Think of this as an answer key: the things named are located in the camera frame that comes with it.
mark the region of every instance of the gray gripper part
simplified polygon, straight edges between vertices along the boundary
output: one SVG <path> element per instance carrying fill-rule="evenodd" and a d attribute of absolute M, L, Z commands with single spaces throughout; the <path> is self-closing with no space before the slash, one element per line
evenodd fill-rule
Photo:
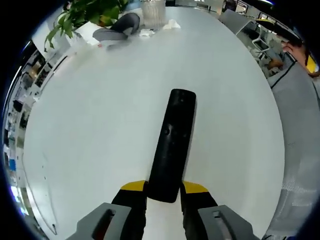
<path fill-rule="evenodd" d="M 200 208 L 198 212 L 208 240 L 258 240 L 251 224 L 226 205 Z"/>
<path fill-rule="evenodd" d="M 106 215 L 112 215 L 103 240 L 119 240 L 131 207 L 102 203 L 76 225 L 76 232 L 67 240 L 94 240 L 96 227 Z"/>

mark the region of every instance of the desk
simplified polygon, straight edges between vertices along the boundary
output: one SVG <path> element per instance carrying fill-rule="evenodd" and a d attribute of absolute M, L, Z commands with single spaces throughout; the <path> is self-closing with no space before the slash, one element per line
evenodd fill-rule
<path fill-rule="evenodd" d="M 24 166 L 45 163 L 57 236 L 128 182 L 148 179 L 171 89 L 197 95 L 185 180 L 204 185 L 262 237 L 284 173 L 284 140 L 270 87 L 241 41 L 210 14 L 167 7 L 181 29 L 88 46 L 63 63 L 33 105 Z M 185 239 L 180 198 L 148 200 L 144 239 Z"/>
<path fill-rule="evenodd" d="M 46 180 L 46 174 L 44 171 L 45 162 L 42 162 L 40 170 L 38 169 L 35 176 L 31 177 L 32 185 L 29 183 L 29 176 L 27 177 L 26 166 L 24 163 L 24 141 L 26 129 L 21 127 L 21 121 L 23 115 L 28 115 L 35 103 L 34 96 L 39 93 L 40 88 L 34 83 L 28 90 L 29 95 L 24 99 L 21 112 L 17 115 L 17 121 L 15 123 L 15 161 L 16 161 L 16 181 L 19 188 L 26 188 L 27 198 L 32 212 L 37 219 L 37 222 L 42 228 L 50 231 L 50 234 L 55 232 L 53 225 L 56 225 L 55 215 L 51 207 L 51 195 L 50 187 Z"/>

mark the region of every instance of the crumpled paper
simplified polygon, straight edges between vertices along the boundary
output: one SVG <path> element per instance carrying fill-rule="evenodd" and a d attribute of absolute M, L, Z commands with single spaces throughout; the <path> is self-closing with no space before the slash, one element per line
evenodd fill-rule
<path fill-rule="evenodd" d="M 139 37 L 151 37 L 155 32 L 151 29 L 141 29 Z"/>
<path fill-rule="evenodd" d="M 163 26 L 162 29 L 168 30 L 168 29 L 180 29 L 181 26 L 177 23 L 176 20 L 170 19 L 169 22 Z"/>

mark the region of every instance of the wall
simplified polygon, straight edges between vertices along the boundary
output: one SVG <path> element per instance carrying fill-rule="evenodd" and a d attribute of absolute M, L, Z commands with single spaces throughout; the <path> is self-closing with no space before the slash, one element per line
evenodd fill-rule
<path fill-rule="evenodd" d="M 217 14 L 222 13 L 222 7 L 224 5 L 224 0 L 211 0 L 211 1 L 206 1 L 205 2 L 211 2 L 210 4 L 208 3 L 209 6 L 211 6 L 211 10 L 215 11 Z"/>
<path fill-rule="evenodd" d="M 260 11 L 253 6 L 248 6 L 246 14 L 257 19 L 260 14 Z"/>

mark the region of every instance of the clear plastic cup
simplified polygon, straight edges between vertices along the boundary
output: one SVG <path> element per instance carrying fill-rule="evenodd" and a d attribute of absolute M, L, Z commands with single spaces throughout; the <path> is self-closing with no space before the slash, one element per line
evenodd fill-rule
<path fill-rule="evenodd" d="M 142 14 L 146 29 L 159 29 L 166 24 L 166 1 L 142 2 Z"/>

